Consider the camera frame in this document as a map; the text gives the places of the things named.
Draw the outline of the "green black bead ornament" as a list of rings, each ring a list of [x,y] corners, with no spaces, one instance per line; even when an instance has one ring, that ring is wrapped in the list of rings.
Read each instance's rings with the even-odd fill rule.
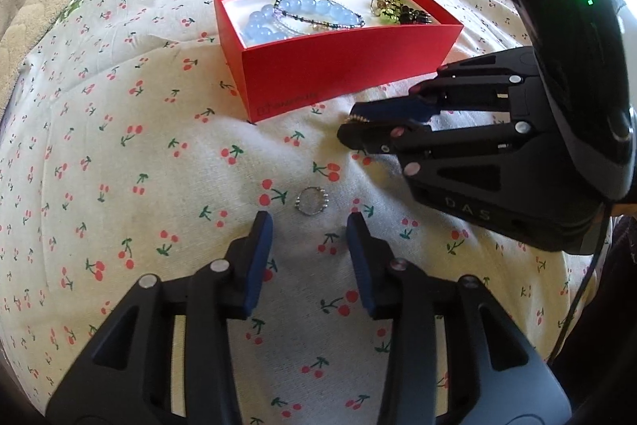
[[[415,9],[402,0],[371,0],[371,14],[384,24],[431,25],[433,17],[422,9]]]

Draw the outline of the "red cardboard box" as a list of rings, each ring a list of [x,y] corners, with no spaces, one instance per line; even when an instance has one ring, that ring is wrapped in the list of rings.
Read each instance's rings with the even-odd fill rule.
[[[219,42],[254,123],[434,71],[459,38],[462,23],[434,0],[402,0],[432,16],[427,25],[384,25],[373,0],[332,0],[363,17],[364,27],[248,41],[249,15],[276,0],[214,0]]]

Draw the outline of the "cherry print bed sheet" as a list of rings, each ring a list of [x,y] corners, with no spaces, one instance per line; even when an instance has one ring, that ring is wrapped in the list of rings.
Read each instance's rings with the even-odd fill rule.
[[[435,0],[455,58],[524,45],[508,0]],[[250,123],[213,0],[81,0],[26,56],[1,126],[1,341],[43,409],[145,273],[187,276],[245,233],[274,242],[253,316],[230,325],[247,424],[376,421],[391,328],[356,290],[352,212],[436,277],[482,279],[537,352],[593,299],[590,259],[417,204],[390,157],[345,148],[344,96]]]

